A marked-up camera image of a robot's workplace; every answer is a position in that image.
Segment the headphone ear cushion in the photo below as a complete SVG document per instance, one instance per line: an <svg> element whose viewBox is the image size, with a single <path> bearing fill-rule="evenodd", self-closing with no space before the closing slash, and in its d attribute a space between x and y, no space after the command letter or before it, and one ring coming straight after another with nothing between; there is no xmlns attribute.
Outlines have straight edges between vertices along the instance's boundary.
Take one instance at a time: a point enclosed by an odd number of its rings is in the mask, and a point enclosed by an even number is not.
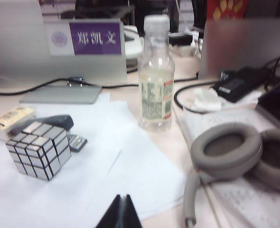
<svg viewBox="0 0 280 228"><path fill-rule="evenodd" d="M274 189L280 190L280 129L261 133L263 152L251 173Z"/></svg>
<svg viewBox="0 0 280 228"><path fill-rule="evenodd" d="M191 158L196 169L216 179L232 179L250 170L260 159L261 136L243 123L225 123L198 136Z"/></svg>

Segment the water bottle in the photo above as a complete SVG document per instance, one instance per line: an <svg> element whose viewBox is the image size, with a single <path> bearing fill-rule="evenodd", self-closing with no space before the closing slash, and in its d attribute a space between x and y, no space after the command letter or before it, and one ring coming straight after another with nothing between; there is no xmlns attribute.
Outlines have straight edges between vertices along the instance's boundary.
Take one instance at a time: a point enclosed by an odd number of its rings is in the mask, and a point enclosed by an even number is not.
<svg viewBox="0 0 280 228"><path fill-rule="evenodd" d="M163 131L171 127L175 71L168 51L168 16L146 16L144 32L144 53L139 64L140 126Z"/></svg>

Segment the bottle cap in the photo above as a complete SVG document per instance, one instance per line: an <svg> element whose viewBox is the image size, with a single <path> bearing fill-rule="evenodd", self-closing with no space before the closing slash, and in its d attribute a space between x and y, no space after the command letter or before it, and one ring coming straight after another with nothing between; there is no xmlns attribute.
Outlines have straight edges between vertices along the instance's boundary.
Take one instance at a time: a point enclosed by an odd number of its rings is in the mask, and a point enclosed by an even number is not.
<svg viewBox="0 0 280 228"><path fill-rule="evenodd" d="M144 31L168 32L168 15L148 15L144 18Z"/></svg>

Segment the rubik's cube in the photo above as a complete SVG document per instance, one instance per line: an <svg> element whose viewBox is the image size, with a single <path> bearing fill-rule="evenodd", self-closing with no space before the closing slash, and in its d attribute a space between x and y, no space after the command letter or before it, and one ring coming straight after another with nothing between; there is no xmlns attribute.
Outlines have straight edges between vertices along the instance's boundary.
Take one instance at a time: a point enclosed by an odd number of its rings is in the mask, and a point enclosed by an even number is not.
<svg viewBox="0 0 280 228"><path fill-rule="evenodd" d="M6 146L20 173L46 181L71 157L66 130L45 123L33 122Z"/></svg>

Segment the headphones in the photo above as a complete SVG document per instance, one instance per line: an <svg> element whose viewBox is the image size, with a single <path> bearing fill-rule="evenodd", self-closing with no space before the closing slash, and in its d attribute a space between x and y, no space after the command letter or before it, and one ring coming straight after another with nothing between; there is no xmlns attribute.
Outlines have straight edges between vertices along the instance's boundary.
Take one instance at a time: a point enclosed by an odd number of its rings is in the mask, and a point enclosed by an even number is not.
<svg viewBox="0 0 280 228"><path fill-rule="evenodd" d="M250 171L280 190L280 129L259 133L243 123L225 123L198 136L191 146L194 170L184 191L186 226L196 224L195 196L200 183L231 180Z"/></svg>

